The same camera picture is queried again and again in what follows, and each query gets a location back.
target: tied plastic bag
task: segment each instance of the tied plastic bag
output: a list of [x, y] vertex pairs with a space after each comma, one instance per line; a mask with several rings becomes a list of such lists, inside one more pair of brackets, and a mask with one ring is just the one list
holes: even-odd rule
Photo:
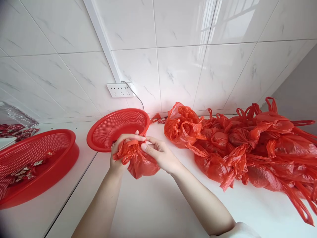
[[253, 103], [246, 111], [238, 108], [238, 116], [231, 119], [221, 114], [213, 118], [209, 109], [201, 135], [185, 146], [195, 153], [199, 169], [224, 191], [238, 179], [284, 192], [302, 219], [313, 225], [300, 199], [306, 199], [317, 214], [317, 136], [298, 127], [315, 121], [290, 121], [278, 114], [273, 98], [266, 102], [268, 112]]
[[114, 160], [122, 159], [123, 165], [131, 161], [128, 171], [136, 179], [142, 176], [152, 176], [160, 169], [156, 160], [141, 149], [140, 145], [142, 143], [145, 142], [124, 140], [119, 144], [119, 151], [113, 155]]
[[200, 133], [203, 119], [199, 119], [190, 107], [176, 102], [168, 111], [164, 134], [178, 148], [186, 148], [186, 145], [193, 145], [197, 138], [205, 139]]

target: red plastic colander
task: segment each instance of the red plastic colander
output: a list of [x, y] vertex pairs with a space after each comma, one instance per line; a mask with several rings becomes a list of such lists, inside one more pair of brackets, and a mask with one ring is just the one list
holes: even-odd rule
[[150, 125], [148, 114], [140, 109], [127, 108], [112, 112], [97, 121], [87, 135], [88, 146], [98, 152], [111, 152], [111, 145], [121, 134], [145, 135]]
[[[37, 134], [0, 151], [0, 209], [27, 202], [56, 184], [75, 164], [79, 147], [75, 133], [67, 129]], [[46, 158], [52, 150], [55, 154], [46, 163], [36, 166], [36, 178], [8, 188], [7, 175], [23, 166]]]

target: person's left hand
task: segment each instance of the person's left hand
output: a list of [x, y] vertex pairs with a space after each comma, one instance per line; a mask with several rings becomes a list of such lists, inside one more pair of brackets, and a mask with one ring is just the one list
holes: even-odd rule
[[113, 159], [113, 155], [115, 153], [117, 153], [119, 151], [118, 147], [119, 144], [123, 141], [123, 140], [138, 140], [138, 141], [145, 141], [146, 138], [139, 136], [139, 131], [137, 130], [135, 132], [135, 134], [122, 134], [118, 140], [116, 141], [116, 143], [114, 144], [114, 146], [111, 148], [111, 156], [110, 156], [110, 169], [113, 172], [119, 172], [119, 173], [123, 173], [124, 169], [127, 168], [129, 166], [130, 163], [127, 163], [126, 165], [123, 165], [120, 160], [114, 160]]

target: cable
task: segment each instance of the cable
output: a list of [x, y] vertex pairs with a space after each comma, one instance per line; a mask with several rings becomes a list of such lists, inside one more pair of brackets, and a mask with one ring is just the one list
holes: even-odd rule
[[[127, 84], [126, 81], [121, 80], [121, 82], [124, 82], [124, 83], [131, 89], [131, 91], [133, 92], [132, 88]], [[145, 111], [145, 110], [144, 110], [143, 102], [142, 102], [141, 99], [137, 96], [137, 94], [136, 94], [135, 92], [133, 92], [133, 93], [134, 93], [134, 95], [140, 100], [140, 102], [142, 103], [143, 111]]]

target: wall socket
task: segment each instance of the wall socket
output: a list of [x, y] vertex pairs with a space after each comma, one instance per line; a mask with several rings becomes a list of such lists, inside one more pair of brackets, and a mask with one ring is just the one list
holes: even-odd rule
[[134, 93], [131, 91], [131, 88], [135, 91], [135, 87], [131, 82], [127, 82], [127, 84], [107, 84], [107, 88], [113, 98], [132, 98], [134, 97]]

